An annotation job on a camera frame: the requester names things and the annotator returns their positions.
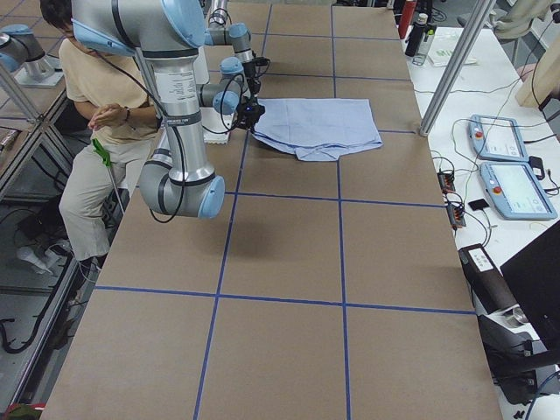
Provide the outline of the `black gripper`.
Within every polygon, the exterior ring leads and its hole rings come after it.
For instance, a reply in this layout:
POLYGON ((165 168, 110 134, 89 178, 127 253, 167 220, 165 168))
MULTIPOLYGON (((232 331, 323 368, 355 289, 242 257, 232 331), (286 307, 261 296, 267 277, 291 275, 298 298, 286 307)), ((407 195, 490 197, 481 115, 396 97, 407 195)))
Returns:
POLYGON ((258 114, 253 111, 238 114, 238 128, 241 130, 254 131, 258 122, 258 114))
POLYGON ((261 75, 258 69, 258 65, 256 64, 255 60, 244 62, 242 65, 245 81, 249 91, 249 99, 257 101, 258 94, 261 89, 261 75))

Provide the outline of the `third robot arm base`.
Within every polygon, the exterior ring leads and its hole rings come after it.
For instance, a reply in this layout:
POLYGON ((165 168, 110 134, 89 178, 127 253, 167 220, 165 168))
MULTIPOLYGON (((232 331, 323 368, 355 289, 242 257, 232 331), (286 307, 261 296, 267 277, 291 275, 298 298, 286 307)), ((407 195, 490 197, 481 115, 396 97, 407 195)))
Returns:
POLYGON ((1 29, 1 65, 28 88, 54 88, 63 77, 60 60, 46 54, 25 24, 1 29))

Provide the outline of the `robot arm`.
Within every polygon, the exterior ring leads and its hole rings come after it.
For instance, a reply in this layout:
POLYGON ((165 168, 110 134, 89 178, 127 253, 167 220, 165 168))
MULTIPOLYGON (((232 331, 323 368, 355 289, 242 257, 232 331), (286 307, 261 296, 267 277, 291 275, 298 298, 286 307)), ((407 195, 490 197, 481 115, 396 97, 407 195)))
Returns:
POLYGON ((221 210, 225 181, 207 160, 201 108, 235 114, 233 127, 252 130, 265 112, 257 100, 257 58, 244 24, 206 26, 197 1, 74 1, 73 30, 86 47, 141 53, 150 95, 165 134, 143 166, 139 187, 150 210, 209 219, 221 210), (222 79, 202 85, 194 62, 204 45, 230 45, 222 79))
POLYGON ((252 48, 252 35, 244 23, 232 23, 226 0, 213 0, 206 14, 206 46, 231 46, 234 56, 241 62, 248 90, 258 96, 261 89, 259 67, 268 61, 258 57, 252 48))

